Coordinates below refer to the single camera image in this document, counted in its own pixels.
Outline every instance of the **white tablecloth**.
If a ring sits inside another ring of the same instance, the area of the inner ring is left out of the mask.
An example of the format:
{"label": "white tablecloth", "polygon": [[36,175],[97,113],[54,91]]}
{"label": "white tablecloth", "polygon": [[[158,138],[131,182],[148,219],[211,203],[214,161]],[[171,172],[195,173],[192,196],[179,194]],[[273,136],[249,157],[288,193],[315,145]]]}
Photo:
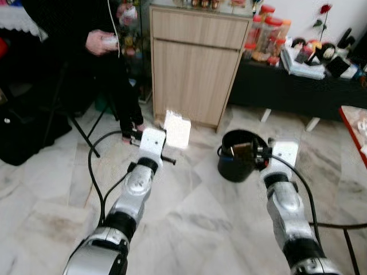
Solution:
{"label": "white tablecloth", "polygon": [[18,6],[0,6],[0,29],[29,32],[42,40],[47,37],[47,34],[30,19],[25,9]]}

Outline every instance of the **white cable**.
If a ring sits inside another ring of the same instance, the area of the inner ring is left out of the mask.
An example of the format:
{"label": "white cable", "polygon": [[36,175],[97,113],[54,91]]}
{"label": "white cable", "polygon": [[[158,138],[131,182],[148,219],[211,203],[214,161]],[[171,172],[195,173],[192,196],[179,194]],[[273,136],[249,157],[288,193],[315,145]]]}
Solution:
{"label": "white cable", "polygon": [[118,51],[119,51],[118,58],[120,58],[120,39],[119,39],[119,36],[117,35],[117,30],[116,30],[116,26],[115,26],[115,23],[114,23],[114,18],[112,17],[111,7],[110,7],[110,0],[107,0],[107,5],[108,5],[108,11],[110,12],[112,25],[114,26],[114,31],[115,31],[116,38],[117,38],[117,47],[118,47]]}

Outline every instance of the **white table leg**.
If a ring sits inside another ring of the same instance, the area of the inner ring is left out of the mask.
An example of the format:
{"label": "white table leg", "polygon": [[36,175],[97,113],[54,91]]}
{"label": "white table leg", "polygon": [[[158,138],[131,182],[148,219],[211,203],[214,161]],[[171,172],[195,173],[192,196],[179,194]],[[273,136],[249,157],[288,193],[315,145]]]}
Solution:
{"label": "white table leg", "polygon": [[319,123],[319,121],[320,121],[320,118],[318,118],[318,117],[313,117],[311,120],[310,120],[310,122],[308,123],[308,125],[306,126],[306,131],[307,132],[311,132],[314,128],[315,128],[315,126]]}
{"label": "white table leg", "polygon": [[261,118],[261,122],[267,121],[270,113],[271,113],[271,109],[266,109],[265,112],[264,112],[264,114],[263,114],[263,117]]}

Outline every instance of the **wooden cabinet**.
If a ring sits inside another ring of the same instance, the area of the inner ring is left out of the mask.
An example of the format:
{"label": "wooden cabinet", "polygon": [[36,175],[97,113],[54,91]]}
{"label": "wooden cabinet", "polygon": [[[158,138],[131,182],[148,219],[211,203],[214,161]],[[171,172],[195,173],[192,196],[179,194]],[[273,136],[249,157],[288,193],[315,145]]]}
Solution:
{"label": "wooden cabinet", "polygon": [[155,118],[173,110],[217,128],[227,104],[248,19],[151,6]]}

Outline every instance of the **black pants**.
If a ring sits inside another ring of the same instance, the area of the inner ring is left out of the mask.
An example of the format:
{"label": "black pants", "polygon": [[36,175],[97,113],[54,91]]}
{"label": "black pants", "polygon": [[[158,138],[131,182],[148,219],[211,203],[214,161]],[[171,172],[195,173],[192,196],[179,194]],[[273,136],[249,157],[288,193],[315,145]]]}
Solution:
{"label": "black pants", "polygon": [[122,131],[131,130],[132,122],[143,123],[142,111],[138,103],[138,90],[128,81],[123,57],[117,53],[94,56],[87,51],[72,58],[73,65],[90,71],[96,76],[99,87],[112,95]]}

